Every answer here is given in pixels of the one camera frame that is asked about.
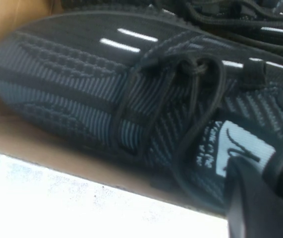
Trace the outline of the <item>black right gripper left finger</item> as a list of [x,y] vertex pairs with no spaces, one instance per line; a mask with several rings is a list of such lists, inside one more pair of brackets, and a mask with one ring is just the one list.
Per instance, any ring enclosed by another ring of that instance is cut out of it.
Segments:
[[283,200],[243,158],[227,165],[226,217],[231,238],[283,238]]

